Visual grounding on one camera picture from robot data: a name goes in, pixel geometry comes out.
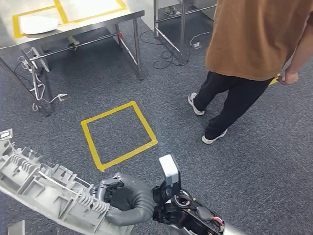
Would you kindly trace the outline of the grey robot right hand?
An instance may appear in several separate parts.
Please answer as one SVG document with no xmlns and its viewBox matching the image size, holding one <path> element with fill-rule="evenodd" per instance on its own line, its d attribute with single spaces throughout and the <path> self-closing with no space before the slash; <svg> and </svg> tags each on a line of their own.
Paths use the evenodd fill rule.
<svg viewBox="0 0 313 235">
<path fill-rule="evenodd" d="M 118 172 L 100 182 L 95 197 L 111 206 L 106 219 L 117 226 L 147 222 L 155 202 L 152 189 L 144 181 Z"/>
</svg>

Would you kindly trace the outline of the person's hand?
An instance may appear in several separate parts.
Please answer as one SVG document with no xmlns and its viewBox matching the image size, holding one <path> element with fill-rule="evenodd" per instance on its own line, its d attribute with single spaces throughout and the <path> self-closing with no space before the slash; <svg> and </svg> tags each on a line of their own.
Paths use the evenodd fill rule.
<svg viewBox="0 0 313 235">
<path fill-rule="evenodd" d="M 286 69 L 284 74 L 278 78 L 278 82 L 282 85 L 292 85 L 299 80 L 297 71 Z"/>
</svg>

